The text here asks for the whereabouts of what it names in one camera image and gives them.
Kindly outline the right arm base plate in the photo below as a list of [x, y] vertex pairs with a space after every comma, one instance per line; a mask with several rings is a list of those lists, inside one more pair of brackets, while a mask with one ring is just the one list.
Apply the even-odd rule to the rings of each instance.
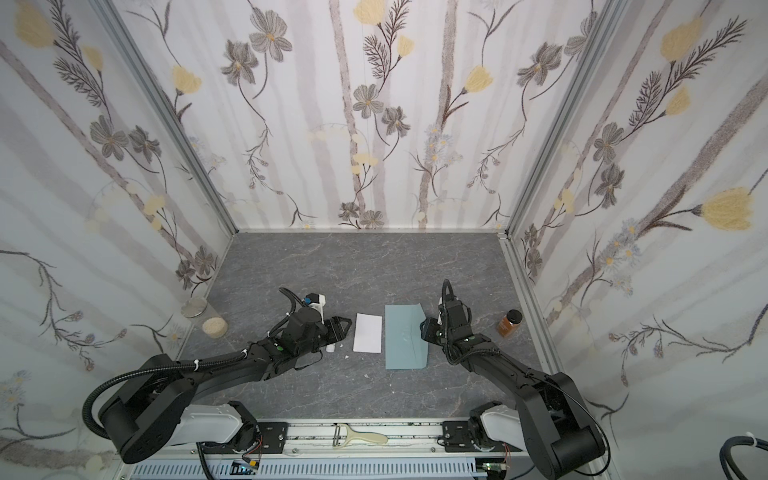
[[492, 440], [474, 420], [446, 420], [437, 444], [447, 453], [517, 453], [522, 449]]

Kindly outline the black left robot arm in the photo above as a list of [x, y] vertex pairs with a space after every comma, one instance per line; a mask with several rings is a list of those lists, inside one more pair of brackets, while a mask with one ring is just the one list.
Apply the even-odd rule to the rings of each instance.
[[177, 361], [166, 354], [139, 369], [113, 377], [84, 400], [82, 420], [110, 440], [126, 464], [144, 461], [168, 445], [222, 445], [246, 453], [262, 438], [256, 418], [239, 401], [192, 409], [208, 395], [247, 383], [268, 381], [292, 370], [299, 360], [344, 340], [353, 322], [324, 318], [305, 306], [290, 313], [274, 336], [218, 357]]

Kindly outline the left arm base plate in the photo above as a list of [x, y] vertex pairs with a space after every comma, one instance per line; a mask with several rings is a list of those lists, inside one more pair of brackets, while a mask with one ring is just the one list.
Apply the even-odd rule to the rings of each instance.
[[288, 426], [287, 422], [245, 423], [227, 445], [239, 454], [282, 454]]

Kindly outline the white floral letter paper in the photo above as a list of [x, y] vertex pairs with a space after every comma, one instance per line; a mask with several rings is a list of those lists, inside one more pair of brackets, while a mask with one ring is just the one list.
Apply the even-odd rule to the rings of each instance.
[[353, 351], [380, 354], [382, 351], [383, 317], [358, 313], [355, 319]]

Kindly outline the light green envelope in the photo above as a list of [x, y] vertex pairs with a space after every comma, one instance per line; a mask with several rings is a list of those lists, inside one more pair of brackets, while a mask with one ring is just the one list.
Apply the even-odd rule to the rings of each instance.
[[421, 370], [427, 366], [428, 343], [421, 338], [420, 330], [425, 319], [420, 304], [385, 306], [387, 370]]

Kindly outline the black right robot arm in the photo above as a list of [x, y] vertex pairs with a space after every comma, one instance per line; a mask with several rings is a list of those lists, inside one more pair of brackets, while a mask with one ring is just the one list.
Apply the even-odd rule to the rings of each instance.
[[610, 450], [604, 432], [566, 374], [547, 374], [504, 353], [471, 327], [471, 310], [450, 294], [421, 325], [451, 365], [484, 377], [513, 399], [523, 448], [547, 479], [559, 479]]

